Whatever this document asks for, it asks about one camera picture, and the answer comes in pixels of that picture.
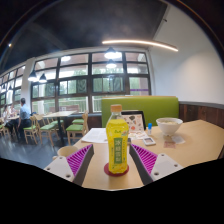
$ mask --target bottle cap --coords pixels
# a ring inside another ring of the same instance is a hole
[[[110,106],[111,112],[121,112],[122,111],[122,105],[121,104],[114,104]]]

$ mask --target man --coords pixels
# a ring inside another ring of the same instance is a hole
[[[25,135],[24,135],[23,128],[28,128],[28,127],[31,127],[30,110],[26,106],[25,98],[22,98],[21,99],[20,115],[19,115],[19,124],[18,124],[20,141],[25,141]]]

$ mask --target paper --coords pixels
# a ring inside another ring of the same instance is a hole
[[[106,128],[92,128],[82,139],[83,142],[107,143]]]
[[[184,139],[179,135],[174,135],[171,138],[176,144],[182,144],[185,142]]]
[[[131,140],[149,137],[145,132],[131,132],[128,138]],[[82,139],[82,142],[107,143],[106,128],[92,128]]]

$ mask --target wall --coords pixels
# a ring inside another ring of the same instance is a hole
[[[206,34],[174,6],[168,7],[166,19],[154,40],[174,45],[179,51],[151,48],[152,94],[224,104],[223,65]]]

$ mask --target green cushion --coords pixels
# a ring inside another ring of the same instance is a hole
[[[55,127],[54,125],[48,124],[48,125],[41,127],[40,130],[51,130],[54,127]]]
[[[58,124],[58,121],[53,121],[50,124],[57,125]]]
[[[72,124],[77,124],[77,123],[84,123],[83,119],[75,119],[74,121],[72,121]]]
[[[157,126],[156,119],[161,117],[179,117],[179,102],[177,97],[169,96],[139,96],[111,97],[102,99],[102,127],[105,128],[111,116],[110,105],[121,104],[122,110],[140,110],[144,113],[145,125],[152,123]]]
[[[29,127],[29,128],[23,128],[23,130],[32,130],[32,127]]]
[[[73,124],[66,128],[66,131],[82,131],[83,125]]]

